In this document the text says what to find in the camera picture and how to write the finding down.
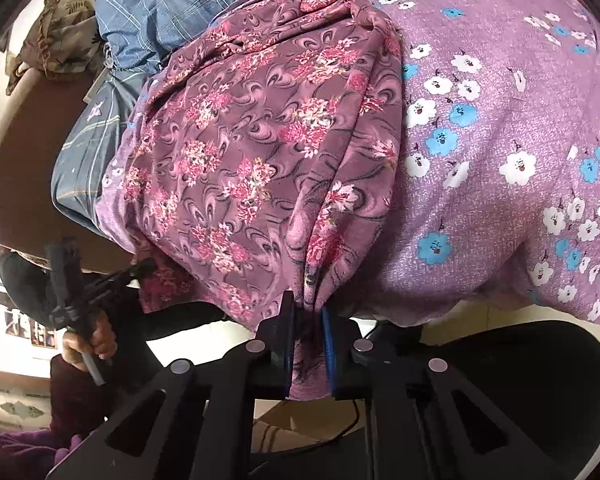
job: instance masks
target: pink floral cloth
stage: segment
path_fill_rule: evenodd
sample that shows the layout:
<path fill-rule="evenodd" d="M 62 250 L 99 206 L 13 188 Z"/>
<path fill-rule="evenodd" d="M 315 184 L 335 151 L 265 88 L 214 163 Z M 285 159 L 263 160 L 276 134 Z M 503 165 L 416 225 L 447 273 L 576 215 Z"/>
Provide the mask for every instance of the pink floral cloth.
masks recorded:
<path fill-rule="evenodd" d="M 145 88 L 96 211 L 137 258 L 150 312 L 211 301 L 250 330 L 285 290 L 310 313 L 382 228 L 402 126 L 400 45 L 368 0 L 262 0 Z M 327 394 L 308 316 L 292 396 Z"/>

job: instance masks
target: blue checked bedsheet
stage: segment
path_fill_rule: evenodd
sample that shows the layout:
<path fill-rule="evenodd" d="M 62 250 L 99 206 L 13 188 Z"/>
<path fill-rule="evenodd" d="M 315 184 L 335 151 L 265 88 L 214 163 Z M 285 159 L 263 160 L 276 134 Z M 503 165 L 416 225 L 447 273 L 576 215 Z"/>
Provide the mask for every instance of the blue checked bedsheet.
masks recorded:
<path fill-rule="evenodd" d="M 171 52 L 201 34 L 235 0 L 98 0 L 101 37 L 114 65 L 154 74 Z"/>

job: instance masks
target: screw head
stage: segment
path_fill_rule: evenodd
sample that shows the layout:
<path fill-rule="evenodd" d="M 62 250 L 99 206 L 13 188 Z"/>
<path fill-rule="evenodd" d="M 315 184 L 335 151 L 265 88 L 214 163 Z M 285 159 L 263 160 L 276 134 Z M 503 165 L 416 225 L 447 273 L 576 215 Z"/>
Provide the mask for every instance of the screw head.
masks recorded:
<path fill-rule="evenodd" d="M 191 364 L 189 364 L 189 361 L 185 361 L 184 359 L 178 359 L 177 361 L 171 363 L 171 371 L 176 375 L 182 375 L 188 372 L 189 368 L 191 368 Z"/>
<path fill-rule="evenodd" d="M 252 354 L 259 354 L 265 347 L 264 341 L 260 341 L 259 339 L 252 339 L 246 345 L 247 352 L 251 352 Z"/>
<path fill-rule="evenodd" d="M 355 348 L 358 352 L 369 352 L 374 347 L 373 341 L 371 339 L 356 339 L 353 342 L 353 348 Z"/>
<path fill-rule="evenodd" d="M 446 361 L 444 359 L 434 357 L 431 361 L 429 361 L 429 370 L 431 370 L 432 372 L 441 374 L 442 372 L 446 372 L 448 368 L 449 365 L 446 364 Z"/>

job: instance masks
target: purple cloth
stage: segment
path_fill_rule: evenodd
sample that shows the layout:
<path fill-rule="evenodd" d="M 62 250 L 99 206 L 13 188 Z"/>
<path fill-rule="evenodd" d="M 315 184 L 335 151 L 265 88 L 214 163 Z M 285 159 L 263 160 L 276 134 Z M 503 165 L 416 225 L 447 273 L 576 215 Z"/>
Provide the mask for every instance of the purple cloth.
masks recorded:
<path fill-rule="evenodd" d="M 268 6 L 284 1 L 239 0 L 242 7 L 230 12 L 228 21 L 267 30 Z M 525 296 L 527 303 L 600 322 L 597 21 L 576 0 L 373 1 L 382 10 L 378 19 L 388 15 L 400 31 L 403 89 L 385 86 L 394 77 L 392 57 L 376 54 L 376 63 L 368 64 L 370 85 L 363 89 L 374 101 L 352 126 L 345 153 L 357 157 L 354 164 L 376 162 L 383 178 L 397 166 L 392 193 L 385 180 L 365 187 L 375 183 L 371 169 L 362 170 L 368 171 L 365 178 L 344 172 L 335 180 L 333 171 L 350 162 L 331 151 L 342 146 L 323 143 L 314 154 L 307 132 L 290 128 L 298 119 L 308 127 L 313 124 L 308 117 L 315 124 L 325 118 L 329 133 L 340 134 L 340 123 L 348 128 L 358 113 L 349 108 L 347 117 L 339 118 L 324 104 L 300 116 L 302 105 L 290 107 L 293 101 L 281 90 L 299 84 L 327 102 L 342 94 L 334 84 L 342 74 L 333 72 L 332 79 L 319 82 L 314 75 L 337 71 L 341 63 L 319 56 L 304 62 L 286 49 L 302 45 L 319 51 L 331 38 L 344 37 L 339 34 L 350 20 L 320 22 L 320 34 L 311 40 L 286 39 L 279 44 L 280 56 L 258 59 L 259 69 L 251 62 L 247 77 L 245 58 L 232 57 L 240 52 L 236 42 L 230 52 L 205 51 L 207 44 L 193 43 L 174 54 L 171 69 L 155 79 L 148 104 L 139 105 L 146 114 L 142 128 L 125 134 L 125 147 L 107 173 L 112 184 L 98 204 L 101 223 L 108 219 L 110 234 L 121 244 L 139 256 L 159 248 L 182 266 L 163 273 L 161 283 L 143 284 L 149 308 L 175 302 L 180 289 L 220 304 L 253 329 L 275 314 L 277 298 L 289 287 L 311 312 L 335 291 L 332 301 L 343 314 L 410 325 L 438 317 L 480 291 Z M 275 16 L 289 19 L 284 10 Z M 222 32 L 208 32 L 207 41 Z M 220 43 L 236 39 L 250 45 L 249 37 Z M 396 50 L 393 42 L 389 33 L 388 51 Z M 361 54 L 372 56 L 370 50 Z M 206 64 L 196 72 L 202 59 Z M 183 72 L 187 63 L 192 70 Z M 349 87 L 358 86 L 353 74 Z M 172 84 L 165 92 L 169 78 L 183 85 Z M 224 94 L 231 95 L 232 106 L 239 104 L 233 115 L 216 91 L 224 81 L 232 85 Z M 315 93 L 322 89 L 328 93 Z M 400 128 L 392 114 L 401 95 Z M 375 105 L 388 104 L 391 114 L 375 114 Z M 184 120 L 178 108 L 190 110 Z M 260 153 L 254 146 L 272 150 L 258 170 L 250 158 Z M 231 165 L 222 167 L 219 159 L 224 163 L 231 149 L 244 152 L 249 164 L 243 166 L 232 153 L 226 159 Z M 189 159 L 182 166 L 185 153 Z M 329 158 L 327 173 L 307 169 L 308 163 Z M 269 161 L 274 169 L 267 167 Z M 295 188 L 287 185 L 289 177 Z M 192 179 L 196 183 L 188 187 Z M 318 193 L 320 186 L 317 198 L 304 194 Z M 338 206 L 331 207 L 337 210 L 335 220 L 320 216 L 328 190 L 338 196 Z M 240 201 L 256 209 L 240 211 Z M 390 204 L 387 214 L 381 202 Z M 246 215 L 263 211 L 266 223 L 245 228 Z M 361 217 L 369 229 L 357 240 L 365 225 Z M 358 223 L 347 230 L 350 221 Z M 316 238 L 322 251 L 318 262 L 312 260 L 307 226 L 309 238 L 322 228 L 339 236 L 327 243 Z M 183 268 L 199 282 L 191 284 Z M 314 357 L 304 348 L 305 368 L 319 366 Z M 296 393 L 305 397 L 324 391 L 317 372 L 295 379 Z"/>
<path fill-rule="evenodd" d="M 113 227 L 123 223 L 138 258 L 158 259 L 144 307 L 193 296 L 251 330 L 288 289 L 319 310 L 387 212 L 399 56 L 368 0 L 263 0 L 174 54 L 136 108 L 142 121 L 123 136 L 97 205 L 105 225 L 103 212 L 120 212 Z M 322 368 L 307 380 L 318 324 L 310 316 L 298 348 L 307 366 L 296 397 L 327 393 Z"/>
<path fill-rule="evenodd" d="M 56 355 L 50 363 L 51 427 L 0 433 L 0 445 L 27 480 L 44 480 L 104 420 L 104 390 L 88 373 Z"/>
<path fill-rule="evenodd" d="M 405 137 L 381 237 L 335 299 L 407 326 L 517 293 L 600 323 L 597 21 L 576 0 L 373 1 L 404 38 Z"/>

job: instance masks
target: black cable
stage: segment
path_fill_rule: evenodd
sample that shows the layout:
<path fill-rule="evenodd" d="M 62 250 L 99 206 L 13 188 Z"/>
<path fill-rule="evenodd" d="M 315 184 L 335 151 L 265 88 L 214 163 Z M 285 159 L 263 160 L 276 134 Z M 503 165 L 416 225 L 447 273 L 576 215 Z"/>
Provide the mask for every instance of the black cable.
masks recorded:
<path fill-rule="evenodd" d="M 317 444 L 313 444 L 312 446 L 307 446 L 307 447 L 303 447 L 296 451 L 290 451 L 288 453 L 280 454 L 277 457 L 272 458 L 271 460 L 267 460 L 266 462 L 263 462 L 256 468 L 249 471 L 248 477 L 250 478 L 251 476 L 255 475 L 258 471 L 260 471 L 260 469 L 262 469 L 267 464 L 273 462 L 274 460 L 280 460 L 280 459 L 286 458 L 288 456 L 297 456 L 300 454 L 309 453 L 311 451 L 315 451 L 316 449 L 318 449 L 320 447 L 330 446 L 331 444 L 334 444 L 335 442 L 339 441 L 343 436 L 345 436 L 347 433 L 349 433 L 349 431 L 351 431 L 353 428 L 355 428 L 356 424 L 359 423 L 359 421 L 360 421 L 360 409 L 358 408 L 358 403 L 355 400 L 352 400 L 351 402 L 353 402 L 353 408 L 356 410 L 356 418 L 353 420 L 353 422 L 351 424 L 349 424 L 339 434 L 337 434 L 336 436 L 334 436 L 333 438 L 331 438 L 329 440 L 325 440 L 324 442 L 318 442 Z"/>

